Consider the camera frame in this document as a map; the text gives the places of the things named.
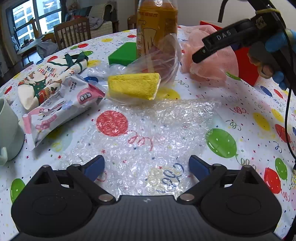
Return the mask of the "hand in blue glove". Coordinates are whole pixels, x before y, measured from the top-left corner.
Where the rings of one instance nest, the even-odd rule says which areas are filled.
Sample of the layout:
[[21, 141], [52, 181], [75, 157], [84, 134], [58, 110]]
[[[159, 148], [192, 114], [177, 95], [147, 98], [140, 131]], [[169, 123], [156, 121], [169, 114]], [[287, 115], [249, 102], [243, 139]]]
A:
[[266, 43], [253, 44], [248, 57], [262, 77], [271, 77], [281, 89], [291, 88], [295, 93], [295, 31], [286, 29]]

